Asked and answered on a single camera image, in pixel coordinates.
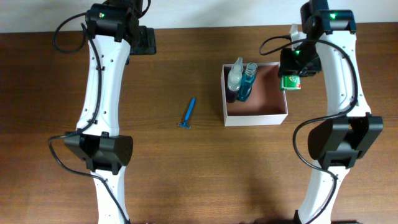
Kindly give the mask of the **green soap box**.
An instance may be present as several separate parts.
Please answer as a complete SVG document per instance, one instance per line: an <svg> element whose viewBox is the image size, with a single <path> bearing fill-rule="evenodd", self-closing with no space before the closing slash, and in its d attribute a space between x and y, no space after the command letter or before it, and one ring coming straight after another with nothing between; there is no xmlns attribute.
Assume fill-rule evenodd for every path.
<svg viewBox="0 0 398 224"><path fill-rule="evenodd" d="M282 91L294 91L301 89L300 77L298 75L284 75L280 78L280 89Z"/></svg>

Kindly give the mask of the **teal mouthwash bottle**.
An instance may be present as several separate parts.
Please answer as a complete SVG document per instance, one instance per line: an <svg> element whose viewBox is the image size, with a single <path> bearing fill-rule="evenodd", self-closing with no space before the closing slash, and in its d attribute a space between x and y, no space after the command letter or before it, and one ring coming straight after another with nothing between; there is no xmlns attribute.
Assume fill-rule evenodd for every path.
<svg viewBox="0 0 398 224"><path fill-rule="evenodd" d="M243 72L241 87L238 93L239 101L245 102L249 98L252 86L256 79L256 74L257 74L257 64L252 62L247 64L246 69Z"/></svg>

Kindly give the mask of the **clear spray bottle dark liquid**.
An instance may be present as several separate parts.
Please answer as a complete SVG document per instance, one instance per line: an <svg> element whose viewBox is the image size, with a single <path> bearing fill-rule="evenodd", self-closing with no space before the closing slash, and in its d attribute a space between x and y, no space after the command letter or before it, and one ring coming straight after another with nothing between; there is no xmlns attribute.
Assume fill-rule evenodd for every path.
<svg viewBox="0 0 398 224"><path fill-rule="evenodd" d="M237 61L231 67L228 73L226 101L234 103L238 98L239 89L241 87L241 80L243 77L243 58L238 57Z"/></svg>

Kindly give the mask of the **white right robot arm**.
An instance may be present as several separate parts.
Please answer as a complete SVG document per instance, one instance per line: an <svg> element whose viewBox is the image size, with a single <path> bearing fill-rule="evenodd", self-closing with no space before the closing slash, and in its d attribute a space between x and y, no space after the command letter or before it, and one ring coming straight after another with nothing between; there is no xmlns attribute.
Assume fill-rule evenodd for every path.
<svg viewBox="0 0 398 224"><path fill-rule="evenodd" d="M339 188L350 169L383 130L366 102L356 63L356 23L350 10L331 10L326 0L311 0L300 10L302 30L293 25L291 42L281 51L279 76L309 77L324 73L327 115L308 135L312 168L307 194L294 223L330 223Z"/></svg>

